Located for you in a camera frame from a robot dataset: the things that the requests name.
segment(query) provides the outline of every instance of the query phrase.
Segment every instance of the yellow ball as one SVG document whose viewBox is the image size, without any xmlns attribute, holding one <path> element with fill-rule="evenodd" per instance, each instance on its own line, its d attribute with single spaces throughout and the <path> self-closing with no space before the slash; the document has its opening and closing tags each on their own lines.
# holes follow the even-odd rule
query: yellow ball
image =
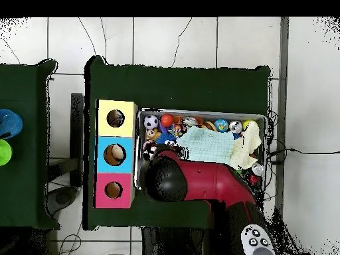
<svg viewBox="0 0 340 255">
<path fill-rule="evenodd" d="M 254 120 L 246 120 L 243 122 L 243 130 L 245 130 L 250 122 L 255 122 Z"/>
</svg>

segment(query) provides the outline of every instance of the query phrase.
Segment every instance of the light blue towel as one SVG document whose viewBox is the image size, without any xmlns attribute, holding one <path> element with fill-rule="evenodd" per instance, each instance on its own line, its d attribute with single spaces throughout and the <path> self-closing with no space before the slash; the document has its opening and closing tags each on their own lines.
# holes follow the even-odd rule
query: light blue towel
<svg viewBox="0 0 340 255">
<path fill-rule="evenodd" d="M 234 136 L 193 126 L 176 143 L 188 149 L 188 160 L 229 164 Z"/>
</svg>

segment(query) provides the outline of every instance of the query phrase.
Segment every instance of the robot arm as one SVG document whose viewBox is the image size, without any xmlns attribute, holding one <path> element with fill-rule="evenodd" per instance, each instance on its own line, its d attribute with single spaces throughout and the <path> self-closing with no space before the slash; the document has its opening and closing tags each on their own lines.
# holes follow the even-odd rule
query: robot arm
<svg viewBox="0 0 340 255">
<path fill-rule="evenodd" d="M 225 204 L 232 255 L 276 255 L 251 189 L 226 165 L 183 161 L 157 148 L 140 173 L 141 188 L 158 201 L 218 200 Z"/>
</svg>

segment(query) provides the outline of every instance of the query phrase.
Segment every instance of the blue bowl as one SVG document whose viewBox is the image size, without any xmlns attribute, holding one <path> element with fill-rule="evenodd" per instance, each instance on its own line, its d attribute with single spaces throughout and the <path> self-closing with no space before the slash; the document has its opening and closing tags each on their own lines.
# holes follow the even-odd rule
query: blue bowl
<svg viewBox="0 0 340 255">
<path fill-rule="evenodd" d="M 11 135 L 3 139 L 9 139 L 18 135 L 23 128 L 23 121 L 11 110 L 0 110 L 0 135 L 9 132 Z"/>
</svg>

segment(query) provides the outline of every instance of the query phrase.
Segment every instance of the green bowl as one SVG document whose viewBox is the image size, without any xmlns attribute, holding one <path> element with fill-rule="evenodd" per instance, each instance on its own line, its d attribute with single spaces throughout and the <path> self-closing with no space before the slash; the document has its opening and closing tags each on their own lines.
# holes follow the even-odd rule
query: green bowl
<svg viewBox="0 0 340 255">
<path fill-rule="evenodd" d="M 0 166 L 5 165 L 12 157 L 12 148 L 5 140 L 0 139 Z"/>
</svg>

